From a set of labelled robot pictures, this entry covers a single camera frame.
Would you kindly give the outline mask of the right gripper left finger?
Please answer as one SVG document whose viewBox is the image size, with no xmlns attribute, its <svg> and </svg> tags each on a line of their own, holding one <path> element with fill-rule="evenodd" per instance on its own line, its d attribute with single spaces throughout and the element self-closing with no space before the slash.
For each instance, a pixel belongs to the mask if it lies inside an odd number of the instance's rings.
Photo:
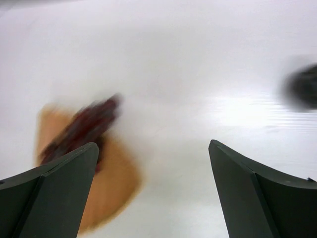
<svg viewBox="0 0 317 238">
<path fill-rule="evenodd" d="M 99 149 L 88 143 L 0 181 L 2 238 L 77 237 Z"/>
</svg>

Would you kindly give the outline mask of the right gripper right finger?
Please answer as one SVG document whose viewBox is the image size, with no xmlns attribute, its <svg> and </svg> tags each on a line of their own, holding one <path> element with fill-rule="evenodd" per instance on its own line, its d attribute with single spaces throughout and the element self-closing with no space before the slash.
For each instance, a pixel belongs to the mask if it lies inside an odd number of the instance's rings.
<svg viewBox="0 0 317 238">
<path fill-rule="evenodd" d="M 217 140 L 211 168 L 231 238 L 315 238 L 317 182 L 263 165 Z"/>
</svg>

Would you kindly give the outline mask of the dark red grape bunch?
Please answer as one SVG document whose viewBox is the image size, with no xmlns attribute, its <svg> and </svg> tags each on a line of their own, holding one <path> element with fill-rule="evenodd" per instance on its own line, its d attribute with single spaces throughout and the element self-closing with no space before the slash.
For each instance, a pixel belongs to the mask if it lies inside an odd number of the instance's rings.
<svg viewBox="0 0 317 238">
<path fill-rule="evenodd" d="M 53 107 L 42 109 L 39 114 L 37 165 L 58 159 L 87 143 L 96 143 L 99 155 L 95 172 L 98 173 L 106 146 L 104 134 L 117 118 L 120 101 L 118 95 L 113 95 L 91 103 L 74 115 Z"/>
</svg>

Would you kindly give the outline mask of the dark fake fruit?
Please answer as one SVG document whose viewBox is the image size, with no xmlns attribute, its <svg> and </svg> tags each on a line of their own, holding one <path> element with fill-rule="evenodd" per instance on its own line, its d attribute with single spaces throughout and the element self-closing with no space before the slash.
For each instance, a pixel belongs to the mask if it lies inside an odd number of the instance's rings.
<svg viewBox="0 0 317 238">
<path fill-rule="evenodd" d="M 317 56 L 293 55 L 281 69 L 279 100 L 294 112 L 317 110 Z"/>
</svg>

